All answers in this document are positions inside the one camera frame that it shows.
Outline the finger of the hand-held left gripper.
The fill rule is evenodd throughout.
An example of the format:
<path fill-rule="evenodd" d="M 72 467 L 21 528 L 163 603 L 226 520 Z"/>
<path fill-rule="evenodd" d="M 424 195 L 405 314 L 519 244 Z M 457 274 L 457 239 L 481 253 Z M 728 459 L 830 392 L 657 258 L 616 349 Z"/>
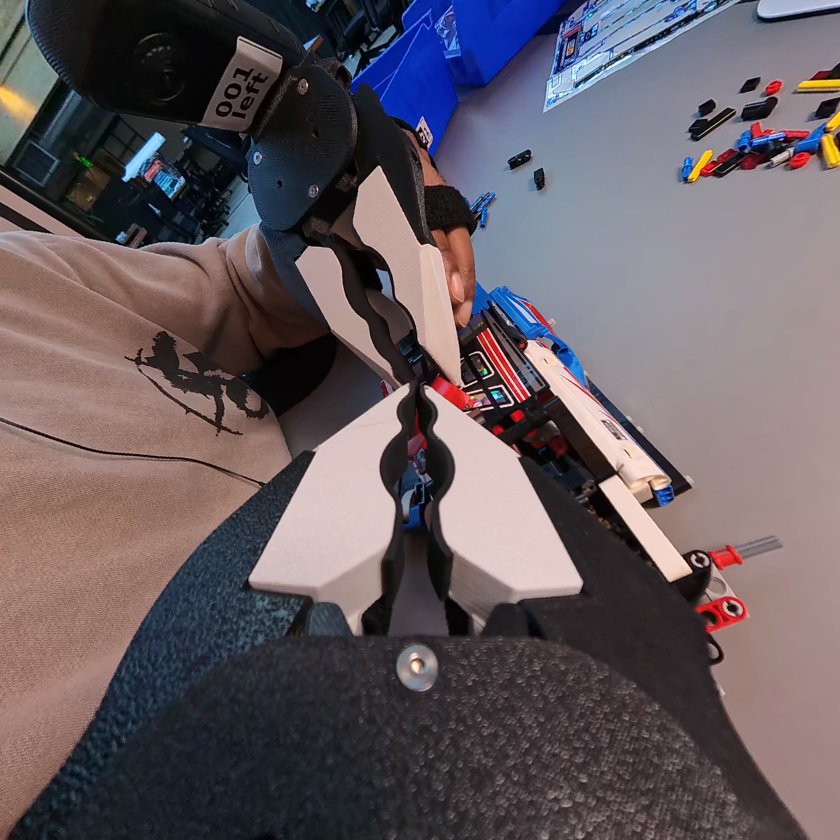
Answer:
<path fill-rule="evenodd" d="M 417 380 L 386 318 L 394 305 L 364 285 L 350 249 L 309 247 L 296 266 L 332 333 L 349 350 L 394 387 Z"/>
<path fill-rule="evenodd" d="M 435 245 L 419 241 L 380 165 L 360 184 L 353 230 L 363 245 L 384 259 L 394 300 L 410 317 L 419 345 L 442 375 L 462 386 L 443 259 Z"/>

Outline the white rounded board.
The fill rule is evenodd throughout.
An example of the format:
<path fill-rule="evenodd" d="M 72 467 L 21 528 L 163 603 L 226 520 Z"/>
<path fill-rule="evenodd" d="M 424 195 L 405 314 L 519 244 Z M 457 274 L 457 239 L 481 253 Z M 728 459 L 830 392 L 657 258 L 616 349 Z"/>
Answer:
<path fill-rule="evenodd" d="M 758 17 L 765 22 L 839 12 L 839 1 L 764 1 L 758 3 Z"/>

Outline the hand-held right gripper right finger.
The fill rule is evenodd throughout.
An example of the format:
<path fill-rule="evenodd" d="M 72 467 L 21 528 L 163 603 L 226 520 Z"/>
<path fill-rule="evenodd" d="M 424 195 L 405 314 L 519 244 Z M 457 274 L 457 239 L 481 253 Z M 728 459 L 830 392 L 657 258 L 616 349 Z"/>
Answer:
<path fill-rule="evenodd" d="M 502 603 L 578 595 L 583 580 L 512 449 L 436 391 L 432 432 L 454 460 L 439 503 L 449 597 L 483 627 Z"/>

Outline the person's beige printed sweatshirt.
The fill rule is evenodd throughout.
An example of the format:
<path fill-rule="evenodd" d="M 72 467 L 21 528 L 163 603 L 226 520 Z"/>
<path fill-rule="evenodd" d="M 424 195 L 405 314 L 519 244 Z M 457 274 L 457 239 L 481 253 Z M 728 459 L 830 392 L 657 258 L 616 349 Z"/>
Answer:
<path fill-rule="evenodd" d="M 243 375 L 162 327 L 26 312 L 2 234 L 2 838 L 77 745 L 137 628 L 215 528 L 290 462 Z"/>

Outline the blue storage bin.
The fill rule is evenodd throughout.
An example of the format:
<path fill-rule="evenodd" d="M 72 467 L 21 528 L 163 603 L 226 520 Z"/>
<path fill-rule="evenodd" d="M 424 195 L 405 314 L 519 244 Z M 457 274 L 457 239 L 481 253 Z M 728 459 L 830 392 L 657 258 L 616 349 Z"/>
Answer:
<path fill-rule="evenodd" d="M 384 110 L 425 138 L 437 152 L 458 97 L 443 44 L 428 17 L 403 32 L 375 61 L 353 79 L 351 90 L 368 85 Z"/>
<path fill-rule="evenodd" d="M 564 1 L 454 1 L 457 87 L 484 87 L 558 13 Z"/>

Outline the pile of small lego pieces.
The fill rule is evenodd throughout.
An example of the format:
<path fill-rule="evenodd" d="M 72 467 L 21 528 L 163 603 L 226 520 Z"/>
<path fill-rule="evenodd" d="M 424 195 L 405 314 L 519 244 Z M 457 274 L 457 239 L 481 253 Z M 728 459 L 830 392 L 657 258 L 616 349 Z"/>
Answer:
<path fill-rule="evenodd" d="M 809 120 L 815 127 L 809 129 L 775 129 L 768 124 L 780 103 L 782 79 L 772 79 L 761 87 L 760 77 L 743 82 L 738 93 L 759 93 L 756 101 L 741 108 L 720 108 L 716 100 L 703 101 L 696 109 L 696 117 L 686 130 L 691 142 L 699 143 L 729 122 L 742 124 L 737 139 L 720 152 L 704 150 L 698 157 L 688 155 L 679 168 L 682 183 L 696 183 L 702 177 L 722 177 L 736 171 L 756 171 L 782 167 L 799 171 L 811 161 L 819 160 L 828 171 L 839 166 L 839 66 L 817 71 L 801 81 L 793 90 L 795 94 L 830 93 L 820 101 Z"/>

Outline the lego instruction booklet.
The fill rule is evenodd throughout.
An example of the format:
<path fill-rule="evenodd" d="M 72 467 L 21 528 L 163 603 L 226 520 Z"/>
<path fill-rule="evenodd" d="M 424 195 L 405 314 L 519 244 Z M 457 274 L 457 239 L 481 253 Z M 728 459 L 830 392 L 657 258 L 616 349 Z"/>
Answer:
<path fill-rule="evenodd" d="M 733 1 L 589 1 L 563 23 L 543 111 L 719 14 Z"/>

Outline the cluttered background desk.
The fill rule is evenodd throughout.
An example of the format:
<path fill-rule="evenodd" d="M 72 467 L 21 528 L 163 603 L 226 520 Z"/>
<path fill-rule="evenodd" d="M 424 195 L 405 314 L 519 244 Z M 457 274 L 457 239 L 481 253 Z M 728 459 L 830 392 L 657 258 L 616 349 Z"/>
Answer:
<path fill-rule="evenodd" d="M 228 228 L 238 182 L 246 183 L 249 142 L 237 133 L 186 127 L 178 155 L 159 132 L 143 136 L 116 118 L 76 168 L 61 202 L 105 239 L 138 248 L 199 244 Z"/>

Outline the lego race car model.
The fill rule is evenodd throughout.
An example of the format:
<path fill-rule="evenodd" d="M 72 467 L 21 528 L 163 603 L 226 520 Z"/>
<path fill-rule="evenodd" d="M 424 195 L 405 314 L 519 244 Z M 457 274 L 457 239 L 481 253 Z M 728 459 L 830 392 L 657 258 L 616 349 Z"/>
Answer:
<path fill-rule="evenodd" d="M 392 329 L 418 381 L 441 370 L 408 327 Z M 679 553 L 650 512 L 692 488 L 588 377 L 572 349 L 531 302 L 507 287 L 476 287 L 469 325 L 458 331 L 464 411 L 533 462 L 585 511 L 670 582 L 706 624 L 713 665 L 718 635 L 749 618 L 722 572 L 782 548 L 767 536 Z"/>

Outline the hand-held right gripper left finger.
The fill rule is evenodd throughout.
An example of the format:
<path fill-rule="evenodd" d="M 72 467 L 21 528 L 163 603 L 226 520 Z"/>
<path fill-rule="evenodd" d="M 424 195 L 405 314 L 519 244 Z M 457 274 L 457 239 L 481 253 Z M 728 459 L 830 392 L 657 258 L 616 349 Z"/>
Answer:
<path fill-rule="evenodd" d="M 417 385 L 404 385 L 322 443 L 269 538 L 253 590 L 337 605 L 354 635 L 363 613 L 392 600 L 403 574 L 406 470 Z"/>

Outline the person's left hand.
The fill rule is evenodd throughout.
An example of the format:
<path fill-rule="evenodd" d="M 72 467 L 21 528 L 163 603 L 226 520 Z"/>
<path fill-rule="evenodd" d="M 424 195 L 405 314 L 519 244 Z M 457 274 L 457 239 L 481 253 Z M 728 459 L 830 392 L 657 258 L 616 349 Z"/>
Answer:
<path fill-rule="evenodd" d="M 415 146 L 417 158 L 420 160 L 423 168 L 425 186 L 430 189 L 433 187 L 443 189 L 443 187 L 448 186 L 445 178 L 439 174 L 434 161 L 425 148 L 417 145 L 415 142 L 417 137 L 409 132 L 407 138 Z M 332 231 L 345 242 L 349 243 L 350 246 L 360 249 L 363 243 L 356 235 L 356 231 L 351 222 L 351 216 L 351 210 L 348 209 L 333 226 Z M 455 325 L 460 328 L 465 326 L 471 317 L 471 306 L 476 294 L 475 255 L 470 240 L 469 228 L 464 225 L 452 223 L 444 228 L 432 230 L 432 236 L 444 261 L 447 288 L 454 313 Z M 307 323 L 312 321 L 315 324 L 314 327 L 311 324 L 306 327 L 308 338 L 290 339 L 291 343 L 287 342 L 282 346 L 290 348 L 300 347 L 310 340 L 319 339 L 329 333 L 329 328 L 325 327 L 313 315 L 314 309 L 312 309 L 309 303 L 306 304 L 306 307 L 304 309 L 308 312 Z"/>

